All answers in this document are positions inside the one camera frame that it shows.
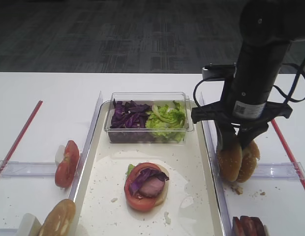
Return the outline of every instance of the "bread crumb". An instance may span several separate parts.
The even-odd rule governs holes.
[[[237,184],[231,185],[231,189],[232,189],[233,192],[235,192],[235,193],[238,194],[238,195],[243,194],[243,188],[240,187],[240,186],[237,185]]]
[[[258,194],[259,194],[259,192],[258,192],[258,191],[256,191],[255,193],[253,193],[253,194],[252,194],[252,197],[253,197],[253,198],[255,198],[255,197],[257,197],[257,196],[258,196]]]
[[[169,213],[168,212],[164,213],[164,218],[166,220],[166,224],[170,225],[171,224],[171,219],[169,218]]]

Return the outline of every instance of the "red cabbage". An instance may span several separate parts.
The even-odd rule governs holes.
[[[138,105],[134,101],[116,102],[113,100],[114,114],[111,120],[110,128],[145,128],[149,115],[147,111],[151,111],[151,106],[144,104]]]
[[[151,177],[156,177],[160,181],[167,181],[169,177],[159,170],[145,168],[143,169],[140,174],[136,177],[136,179],[129,185],[128,190],[132,196],[134,196],[137,191],[144,185],[144,183],[150,179]]]

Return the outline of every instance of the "ham slice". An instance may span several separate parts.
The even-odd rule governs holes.
[[[232,218],[232,232],[234,236],[245,236],[241,222],[237,217]]]
[[[251,217],[251,220],[253,220],[253,222],[254,222],[256,232],[257,232],[257,236],[266,236],[264,226],[263,226],[262,221],[260,220],[260,218],[259,217]]]
[[[139,193],[147,198],[156,198],[162,192],[164,184],[165,181],[155,176],[149,177],[139,189]]]
[[[245,236],[257,236],[254,221],[246,215],[240,217],[240,222],[242,224]]]

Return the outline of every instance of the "shredded lettuce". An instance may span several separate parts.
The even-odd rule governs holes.
[[[173,101],[175,107],[174,109],[169,110],[168,105],[162,107],[153,105],[151,112],[146,112],[149,114],[149,118],[146,121],[146,128],[148,129],[175,129],[183,128],[185,123],[185,114],[180,103]],[[182,141],[184,138],[185,132],[182,131],[160,131],[152,132],[156,138],[160,139],[163,142],[169,140],[175,140],[177,142]]]
[[[134,169],[134,167],[135,167],[135,166],[132,165],[132,164],[129,164],[129,165],[128,165],[127,172],[125,173],[127,177],[129,176],[129,174],[131,173],[131,171]]]

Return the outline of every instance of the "red stick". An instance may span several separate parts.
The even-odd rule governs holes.
[[[294,155],[292,154],[292,151],[290,150],[290,148],[289,148],[289,146],[288,146],[288,144],[287,144],[283,134],[281,133],[281,130],[280,130],[279,126],[277,125],[276,121],[273,119],[271,121],[271,123],[272,123],[272,125],[273,125],[273,127],[274,127],[274,129],[275,129],[275,131],[276,131],[280,141],[281,141],[281,144],[283,145],[283,147],[284,147],[284,149],[285,149],[285,151],[286,151],[290,161],[293,162],[293,163],[296,163],[297,161],[296,161]],[[297,164],[295,164],[295,168],[296,168],[296,171],[297,171],[297,173],[299,175],[300,182],[301,182],[302,186],[305,189],[305,177],[304,177],[303,173],[300,171],[300,169],[299,169]]]
[[[0,167],[0,173],[3,171],[3,169],[5,168],[7,162],[9,161],[9,159],[11,158],[11,156],[13,155],[14,151],[16,150],[16,147],[18,146],[20,140],[22,139],[23,135],[25,134],[26,130],[28,129],[29,125],[31,124],[33,118],[35,117],[36,113],[38,112],[39,108],[42,105],[42,101],[38,101],[36,107],[34,108],[33,112],[31,113],[30,117],[28,118],[27,122],[25,123],[23,129],[20,131],[18,137],[16,138],[13,146],[11,146],[9,152],[7,153],[1,167]]]

